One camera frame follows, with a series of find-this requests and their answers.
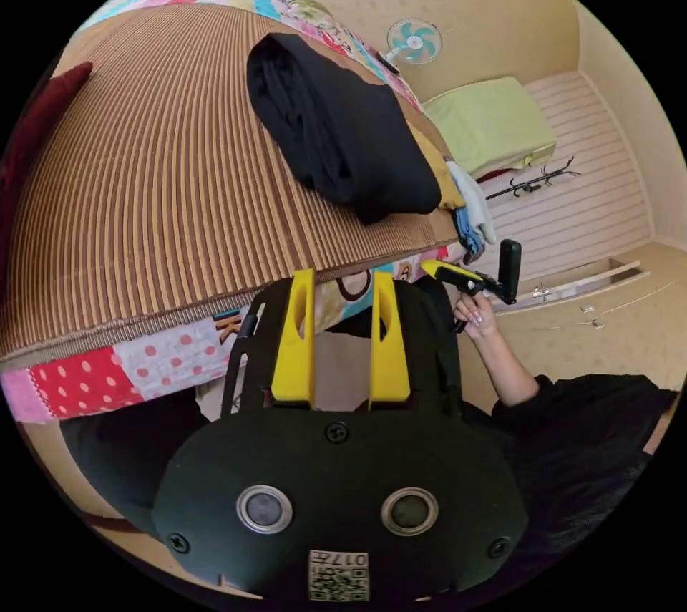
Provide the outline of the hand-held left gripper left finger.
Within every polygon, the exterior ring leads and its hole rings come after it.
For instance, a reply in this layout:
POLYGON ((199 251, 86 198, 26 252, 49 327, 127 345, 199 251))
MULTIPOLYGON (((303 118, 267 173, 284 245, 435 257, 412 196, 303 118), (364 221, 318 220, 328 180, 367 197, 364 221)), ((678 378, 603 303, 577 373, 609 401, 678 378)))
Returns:
POLYGON ((315 404, 315 270, 296 271, 278 345, 271 393, 278 404, 315 404))

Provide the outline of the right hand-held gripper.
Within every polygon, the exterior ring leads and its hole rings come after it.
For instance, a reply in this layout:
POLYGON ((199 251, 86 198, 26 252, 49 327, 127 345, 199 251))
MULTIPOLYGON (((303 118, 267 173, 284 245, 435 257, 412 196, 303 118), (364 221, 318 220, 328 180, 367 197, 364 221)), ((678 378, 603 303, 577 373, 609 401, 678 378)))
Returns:
MULTIPOLYGON (((507 287, 486 274, 473 273, 461 266, 437 259, 423 260, 420 266, 425 274, 455 287, 458 292, 465 292, 471 296, 478 292, 483 292, 486 297, 487 293, 490 293, 503 304, 509 304, 509 291, 507 287)), ((456 317, 452 331, 454 333, 462 333, 464 331, 464 324, 460 323, 456 317)))

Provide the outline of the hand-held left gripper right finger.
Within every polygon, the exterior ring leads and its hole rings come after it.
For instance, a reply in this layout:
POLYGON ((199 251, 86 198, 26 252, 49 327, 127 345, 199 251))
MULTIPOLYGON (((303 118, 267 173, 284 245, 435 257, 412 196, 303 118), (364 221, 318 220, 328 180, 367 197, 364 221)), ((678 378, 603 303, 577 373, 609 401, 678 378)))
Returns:
POLYGON ((390 273, 374 272, 371 312, 369 409, 406 404, 411 385, 404 337, 390 273))

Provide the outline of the person's right hand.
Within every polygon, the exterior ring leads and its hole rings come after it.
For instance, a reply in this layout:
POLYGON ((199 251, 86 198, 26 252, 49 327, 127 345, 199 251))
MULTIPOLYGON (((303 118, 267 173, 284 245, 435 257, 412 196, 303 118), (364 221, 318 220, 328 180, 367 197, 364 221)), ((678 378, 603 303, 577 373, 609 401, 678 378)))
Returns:
POLYGON ((464 324, 464 331, 473 342, 499 333, 492 303, 483 292, 473 296, 459 292, 454 315, 464 324))

